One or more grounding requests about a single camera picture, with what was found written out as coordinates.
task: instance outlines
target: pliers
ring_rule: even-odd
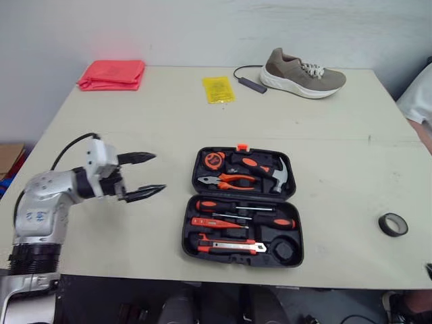
[[[254,187],[237,187],[230,184],[232,181],[236,180],[249,180],[251,182],[255,182],[257,179],[244,174],[225,174],[222,173],[219,177],[200,177],[198,181],[204,184],[217,184],[217,187],[222,190],[234,189],[234,190],[254,190]]]

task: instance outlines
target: yellow packet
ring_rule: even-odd
[[[229,103],[236,100],[227,76],[203,78],[202,84],[209,103]]]

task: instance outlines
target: white table surface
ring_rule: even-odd
[[[247,74],[256,77],[258,70]],[[98,132],[119,153],[158,155],[126,166],[129,190],[167,184],[158,195],[126,204],[92,199],[70,210],[60,271],[187,281],[225,281],[328,288],[432,288],[432,159],[370,70],[344,70],[332,97],[309,100],[282,91],[254,92],[231,68],[148,67],[138,92],[73,89],[0,202],[0,267],[7,267],[11,215],[19,191],[47,170],[59,151],[85,132]],[[210,105],[202,78],[229,76],[236,101]],[[297,192],[304,262],[293,269],[202,261],[181,248],[192,168],[204,146],[286,153]],[[57,169],[83,165],[76,145]],[[390,238],[377,218],[403,216],[409,232]]]

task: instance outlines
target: white cloth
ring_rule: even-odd
[[[406,118],[423,124],[432,137],[432,63],[415,78],[397,104]]]

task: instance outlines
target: white wall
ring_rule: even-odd
[[[0,0],[0,141],[36,142],[88,63],[373,68],[395,97],[432,55],[430,0]]]

